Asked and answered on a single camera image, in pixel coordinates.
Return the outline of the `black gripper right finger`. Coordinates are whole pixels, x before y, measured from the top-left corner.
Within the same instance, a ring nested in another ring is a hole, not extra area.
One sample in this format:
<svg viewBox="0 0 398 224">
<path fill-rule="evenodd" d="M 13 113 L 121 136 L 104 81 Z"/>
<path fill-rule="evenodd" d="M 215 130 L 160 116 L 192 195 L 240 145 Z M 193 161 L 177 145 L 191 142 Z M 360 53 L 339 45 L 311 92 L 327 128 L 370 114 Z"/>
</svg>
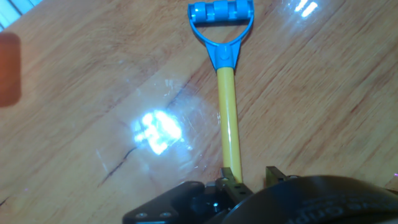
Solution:
<svg viewBox="0 0 398 224">
<path fill-rule="evenodd" d="M 298 175 L 285 175 L 275 166 L 267 166 L 266 167 L 266 178 L 265 178 L 265 186 L 272 187 L 281 182 L 285 182 L 290 179 L 299 178 Z"/>
</svg>

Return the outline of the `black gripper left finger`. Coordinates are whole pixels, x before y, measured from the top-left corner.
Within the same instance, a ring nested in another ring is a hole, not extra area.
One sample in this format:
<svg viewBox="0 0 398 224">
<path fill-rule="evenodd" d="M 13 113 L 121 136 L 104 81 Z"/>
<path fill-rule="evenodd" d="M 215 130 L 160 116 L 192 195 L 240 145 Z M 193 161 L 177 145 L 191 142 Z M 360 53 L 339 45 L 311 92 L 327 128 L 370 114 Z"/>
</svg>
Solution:
<svg viewBox="0 0 398 224">
<path fill-rule="evenodd" d="M 241 203 L 253 192 L 245 184 L 239 183 L 229 167 L 221 168 L 221 177 L 216 180 L 216 188 L 228 202 Z"/>
</svg>

